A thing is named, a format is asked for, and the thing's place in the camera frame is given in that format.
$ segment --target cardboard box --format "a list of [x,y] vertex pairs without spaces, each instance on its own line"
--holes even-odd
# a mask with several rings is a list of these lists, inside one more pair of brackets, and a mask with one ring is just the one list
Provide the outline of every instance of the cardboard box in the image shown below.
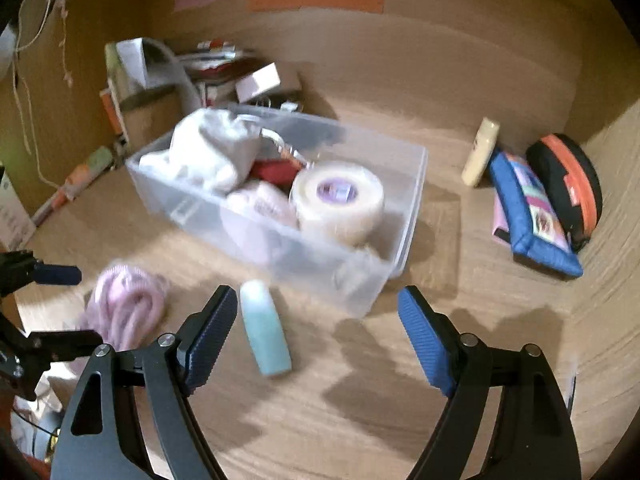
[[121,108],[130,153],[173,130],[184,117],[180,97],[174,87],[151,102],[131,108],[121,104]]

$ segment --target wooden desk surface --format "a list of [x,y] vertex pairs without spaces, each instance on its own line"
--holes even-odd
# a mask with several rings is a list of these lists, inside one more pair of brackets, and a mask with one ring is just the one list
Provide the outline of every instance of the wooden desk surface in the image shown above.
[[[461,332],[513,349],[534,340],[552,366],[561,368],[564,313],[551,306],[557,282],[514,264],[508,249],[491,240],[491,189],[458,191],[462,194],[428,185],[408,270],[385,287],[363,321],[290,287],[273,289],[293,360],[288,376],[260,376],[237,320],[209,383],[191,398],[204,435],[231,479],[406,477],[445,399],[425,380],[396,314],[396,292],[404,284],[420,286]],[[164,274],[173,283],[157,334],[176,330],[219,284],[238,286],[256,276],[164,219],[149,216],[124,170],[102,177],[52,216],[30,247],[45,261],[78,265],[84,280],[75,288],[21,290],[18,303],[28,330],[72,326],[97,274],[115,259]],[[72,385],[67,383],[62,397]],[[468,472],[482,463],[497,401],[492,395],[490,420],[481,429]],[[149,434],[150,413],[144,399],[140,402]],[[166,474],[155,436],[148,447],[158,471]]]

